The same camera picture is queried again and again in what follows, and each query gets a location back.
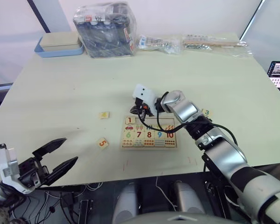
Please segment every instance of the wooden number puzzle board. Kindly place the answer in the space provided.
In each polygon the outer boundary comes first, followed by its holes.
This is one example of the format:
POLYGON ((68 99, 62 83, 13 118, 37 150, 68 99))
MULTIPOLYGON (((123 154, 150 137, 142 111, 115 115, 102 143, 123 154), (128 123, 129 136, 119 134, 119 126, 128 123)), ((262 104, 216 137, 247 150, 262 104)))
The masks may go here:
MULTIPOLYGON (((175 128, 174 118, 160 118, 164 130, 175 128)), ((145 118, 145 123, 158 128, 156 118, 145 118)), ((138 117, 128 116, 124 120, 121 137, 123 150, 174 150, 177 149, 176 133, 164 133, 145 127, 138 117)))

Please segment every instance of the table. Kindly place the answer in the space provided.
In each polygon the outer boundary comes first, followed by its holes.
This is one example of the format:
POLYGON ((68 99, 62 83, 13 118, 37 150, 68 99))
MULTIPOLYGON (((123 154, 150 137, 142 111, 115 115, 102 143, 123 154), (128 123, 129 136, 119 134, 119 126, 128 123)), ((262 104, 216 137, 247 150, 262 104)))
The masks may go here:
POLYGON ((79 156, 52 186, 201 172, 203 153, 184 129, 175 151, 119 149, 137 83, 159 96, 181 90, 211 110, 214 123, 233 131, 250 165, 280 162, 280 92, 261 66, 252 57, 196 51, 110 59, 34 55, 0 107, 0 143, 14 147, 22 162, 45 143, 68 138, 42 160, 52 170, 79 156), (110 118, 98 119, 105 111, 110 118), (96 145, 102 137, 110 143, 104 150, 96 145))

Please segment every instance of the white wall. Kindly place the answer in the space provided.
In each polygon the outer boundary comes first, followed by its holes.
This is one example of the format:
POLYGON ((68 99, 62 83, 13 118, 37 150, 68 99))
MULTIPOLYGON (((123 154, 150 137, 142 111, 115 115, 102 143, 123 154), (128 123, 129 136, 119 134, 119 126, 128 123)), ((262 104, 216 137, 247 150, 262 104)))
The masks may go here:
POLYGON ((44 31, 25 0, 0 0, 0 84, 13 82, 44 31))
POLYGON ((271 61, 280 61, 280 0, 266 0, 243 41, 267 72, 271 61))
MULTIPOLYGON (((118 0, 59 0, 70 27, 79 6, 118 0)), ((240 37, 260 0, 126 0, 146 35, 234 32, 240 37)))

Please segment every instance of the blue tray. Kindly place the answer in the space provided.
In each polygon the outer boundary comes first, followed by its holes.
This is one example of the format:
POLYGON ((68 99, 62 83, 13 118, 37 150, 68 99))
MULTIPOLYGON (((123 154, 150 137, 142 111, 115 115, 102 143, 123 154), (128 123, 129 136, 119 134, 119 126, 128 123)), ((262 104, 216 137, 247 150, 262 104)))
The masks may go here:
POLYGON ((39 45, 42 38, 37 43, 37 46, 34 49, 34 52, 37 53, 40 57, 60 57, 60 56, 70 56, 70 55, 80 55, 84 52, 84 46, 75 50, 57 50, 57 51, 44 51, 39 45))

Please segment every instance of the plastic-wrapped item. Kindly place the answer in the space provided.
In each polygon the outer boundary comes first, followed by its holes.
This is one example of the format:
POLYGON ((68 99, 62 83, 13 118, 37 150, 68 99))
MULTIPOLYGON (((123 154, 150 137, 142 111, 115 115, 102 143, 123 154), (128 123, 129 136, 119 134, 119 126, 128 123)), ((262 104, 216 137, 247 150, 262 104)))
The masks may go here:
POLYGON ((246 42, 234 38, 186 35, 182 38, 182 44, 185 49, 207 50, 236 57, 245 57, 252 54, 246 42))
POLYGON ((79 7, 73 21, 91 57, 118 57, 135 53, 136 19, 127 3, 79 7))
POLYGON ((142 50, 159 50, 167 54, 178 55, 182 50, 182 41, 180 38, 154 38, 141 35, 138 41, 138 48, 142 50))

